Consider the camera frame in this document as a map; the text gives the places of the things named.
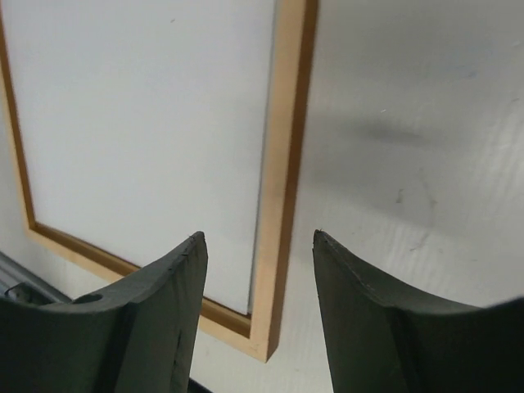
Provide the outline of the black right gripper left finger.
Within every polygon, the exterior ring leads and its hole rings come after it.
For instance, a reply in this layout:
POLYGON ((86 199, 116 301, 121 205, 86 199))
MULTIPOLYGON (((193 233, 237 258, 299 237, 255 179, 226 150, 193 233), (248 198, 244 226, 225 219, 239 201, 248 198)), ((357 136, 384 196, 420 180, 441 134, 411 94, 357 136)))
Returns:
POLYGON ((2 391, 185 392, 206 272, 197 232, 69 303, 2 298, 2 391))

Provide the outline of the white photo paper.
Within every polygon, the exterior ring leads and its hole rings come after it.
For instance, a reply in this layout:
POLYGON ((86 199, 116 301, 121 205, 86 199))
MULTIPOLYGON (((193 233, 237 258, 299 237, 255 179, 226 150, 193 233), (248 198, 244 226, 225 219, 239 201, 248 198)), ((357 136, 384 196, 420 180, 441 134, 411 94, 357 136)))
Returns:
POLYGON ((196 231, 245 313, 272 1, 4 1, 36 220, 143 266, 196 231))

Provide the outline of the wooden picture frame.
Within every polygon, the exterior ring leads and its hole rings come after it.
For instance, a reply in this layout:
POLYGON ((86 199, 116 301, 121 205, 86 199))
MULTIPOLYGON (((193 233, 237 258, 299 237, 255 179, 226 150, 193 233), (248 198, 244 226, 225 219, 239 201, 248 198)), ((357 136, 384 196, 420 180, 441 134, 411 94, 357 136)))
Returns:
MULTIPOLYGON (((317 16, 316 1, 277 3, 256 226, 253 309, 250 314, 239 314, 204 299, 199 319, 203 332, 262 363, 271 358, 280 339, 317 16)), ((36 220, 6 38, 1 39, 1 97, 27 237, 108 282, 138 271, 136 265, 36 220)))

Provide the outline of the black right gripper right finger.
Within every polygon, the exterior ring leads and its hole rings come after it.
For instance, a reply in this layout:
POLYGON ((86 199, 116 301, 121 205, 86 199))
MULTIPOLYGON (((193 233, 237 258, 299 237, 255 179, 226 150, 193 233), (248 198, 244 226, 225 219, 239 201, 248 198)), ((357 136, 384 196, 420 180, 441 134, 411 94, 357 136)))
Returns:
POLYGON ((432 295, 319 230, 313 257, 334 391, 522 391, 522 299, 479 308, 432 295))

